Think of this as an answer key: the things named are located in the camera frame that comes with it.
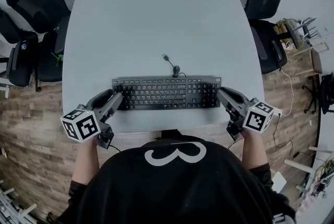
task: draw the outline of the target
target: tabletop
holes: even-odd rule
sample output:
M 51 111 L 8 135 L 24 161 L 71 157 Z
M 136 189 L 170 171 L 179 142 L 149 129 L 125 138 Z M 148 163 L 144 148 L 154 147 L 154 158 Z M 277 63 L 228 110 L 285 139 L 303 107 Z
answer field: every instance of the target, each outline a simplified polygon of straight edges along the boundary
M 63 106 L 79 103 L 129 76 L 222 77 L 222 86 L 264 100 L 255 42 L 240 0 L 75 0 L 63 64 Z M 116 133 L 223 123 L 225 108 L 117 111 Z

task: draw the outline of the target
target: keyboard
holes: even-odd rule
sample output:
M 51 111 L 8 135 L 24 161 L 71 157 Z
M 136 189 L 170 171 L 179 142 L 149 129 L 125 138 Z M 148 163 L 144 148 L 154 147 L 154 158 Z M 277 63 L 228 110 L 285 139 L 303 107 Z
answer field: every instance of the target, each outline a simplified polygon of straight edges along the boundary
M 127 77 L 112 80 L 123 95 L 119 110 L 179 110 L 220 107 L 221 77 Z

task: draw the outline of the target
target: chair armrest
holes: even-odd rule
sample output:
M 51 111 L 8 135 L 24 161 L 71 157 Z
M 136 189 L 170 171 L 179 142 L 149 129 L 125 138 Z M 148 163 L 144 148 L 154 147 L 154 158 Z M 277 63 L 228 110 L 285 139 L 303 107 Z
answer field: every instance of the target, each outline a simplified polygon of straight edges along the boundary
M 13 65 L 14 52 L 15 52 L 15 49 L 12 48 L 12 50 L 10 51 L 9 60 L 8 60 L 8 62 L 7 62 L 6 76 L 9 76 L 11 67 L 12 67 L 12 65 Z
M 67 35 L 67 27 L 68 27 L 69 19 L 70 19 L 70 14 L 66 15 L 61 20 L 61 23 L 59 25 L 59 30 L 58 30 L 56 45 L 55 45 L 55 49 L 54 49 L 54 53 L 56 55 L 64 53 L 65 41 L 66 41 L 66 35 Z
M 19 52 L 20 52 L 20 49 L 21 49 L 21 44 L 22 44 L 22 41 L 20 40 L 19 42 L 17 42 L 17 44 L 15 46 L 15 49 L 14 49 L 13 64 L 11 66 L 11 68 L 13 70 L 16 70 L 17 59 L 19 57 Z

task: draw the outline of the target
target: white cable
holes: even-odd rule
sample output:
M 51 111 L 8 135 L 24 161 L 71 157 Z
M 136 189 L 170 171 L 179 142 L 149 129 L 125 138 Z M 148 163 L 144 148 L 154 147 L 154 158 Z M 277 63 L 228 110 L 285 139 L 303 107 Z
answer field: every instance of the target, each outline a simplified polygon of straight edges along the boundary
M 281 71 L 282 71 L 282 73 L 284 73 L 288 78 L 289 78 L 289 80 L 290 80 L 290 83 L 291 83 L 291 91 L 292 91 L 292 100 L 291 100 L 291 107 L 290 107 L 290 111 L 288 112 L 288 114 L 283 114 L 282 113 L 282 115 L 284 115 L 284 116 L 288 116 L 290 113 L 291 113 L 291 111 L 292 111 L 292 104 L 293 104 L 293 88 L 292 88 L 292 80 L 291 80 L 291 78 L 290 78 L 290 76 L 288 76 L 284 71 L 283 71 L 283 69 L 281 68 Z

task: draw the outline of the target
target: keyboard key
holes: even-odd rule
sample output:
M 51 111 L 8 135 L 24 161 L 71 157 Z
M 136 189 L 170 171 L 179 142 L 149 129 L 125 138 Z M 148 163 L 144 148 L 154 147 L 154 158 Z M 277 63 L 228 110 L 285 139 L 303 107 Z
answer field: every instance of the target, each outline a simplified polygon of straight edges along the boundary
M 183 103 L 186 102 L 185 99 L 174 100 L 174 103 Z
M 137 110 L 156 110 L 163 108 L 162 104 L 135 105 Z

